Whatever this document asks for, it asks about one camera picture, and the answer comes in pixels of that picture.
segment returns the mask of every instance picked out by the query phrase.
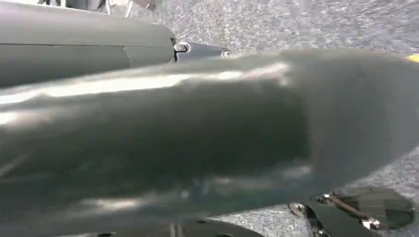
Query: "black plastic part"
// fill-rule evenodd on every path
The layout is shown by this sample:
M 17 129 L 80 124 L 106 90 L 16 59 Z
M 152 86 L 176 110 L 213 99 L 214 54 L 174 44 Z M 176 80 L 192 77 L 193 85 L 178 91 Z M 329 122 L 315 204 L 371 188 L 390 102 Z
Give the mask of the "black plastic part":
M 0 91 L 0 236 L 271 206 L 419 141 L 419 65 L 360 51 L 205 60 Z
M 304 202 L 316 215 L 323 230 L 330 237 L 373 237 L 374 233 L 360 224 L 335 205 L 308 200 Z
M 304 218 L 306 222 L 308 237 L 330 237 L 322 230 L 324 229 L 317 219 L 316 213 L 309 206 L 304 205 Z
M 201 60 L 209 57 L 221 57 L 225 51 L 230 52 L 223 47 L 205 45 L 200 43 L 182 42 L 186 46 L 186 52 L 176 53 L 176 61 L 179 63 Z
M 397 230 L 415 220 L 415 204 L 391 189 L 357 188 L 337 198 L 378 220 L 382 230 Z

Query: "yellow object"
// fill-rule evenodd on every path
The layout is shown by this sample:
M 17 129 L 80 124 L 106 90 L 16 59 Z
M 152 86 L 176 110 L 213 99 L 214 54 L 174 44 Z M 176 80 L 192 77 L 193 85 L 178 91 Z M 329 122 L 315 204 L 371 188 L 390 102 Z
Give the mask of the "yellow object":
M 407 59 L 409 61 L 419 63 L 419 54 L 410 55 L 409 57 L 407 57 Z

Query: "gray carpet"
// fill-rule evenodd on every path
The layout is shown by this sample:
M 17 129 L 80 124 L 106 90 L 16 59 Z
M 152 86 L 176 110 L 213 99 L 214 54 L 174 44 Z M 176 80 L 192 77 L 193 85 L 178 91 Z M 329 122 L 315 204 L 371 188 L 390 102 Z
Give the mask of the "gray carpet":
M 357 47 L 419 53 L 419 0 L 166 0 L 134 17 L 162 23 L 180 40 L 237 53 Z M 419 202 L 419 149 L 351 185 L 385 186 Z M 307 236 L 305 223 L 277 206 L 220 217 L 267 237 Z M 419 236 L 419 223 L 392 236 Z

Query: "screw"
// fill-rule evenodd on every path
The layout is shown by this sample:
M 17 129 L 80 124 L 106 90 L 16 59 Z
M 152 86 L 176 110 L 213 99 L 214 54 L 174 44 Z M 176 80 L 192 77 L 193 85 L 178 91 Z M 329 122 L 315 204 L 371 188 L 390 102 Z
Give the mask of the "screw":
M 304 217 L 305 215 L 305 206 L 301 203 L 289 203 L 288 208 L 290 209 L 292 214 L 298 217 Z
M 380 228 L 380 222 L 379 222 L 379 220 L 370 219 L 369 222 L 370 222 L 371 226 L 373 226 L 374 229 Z
M 231 55 L 233 55 L 232 53 L 231 53 L 231 51 L 230 50 L 228 50 L 228 49 L 224 49 L 222 52 L 221 52 L 221 57 L 223 57 L 223 58 L 228 58 L 228 57 L 230 57 Z
M 177 44 L 173 45 L 173 48 L 174 48 L 174 51 L 176 51 L 177 53 L 188 51 L 188 48 L 184 44 L 178 44 L 177 43 Z

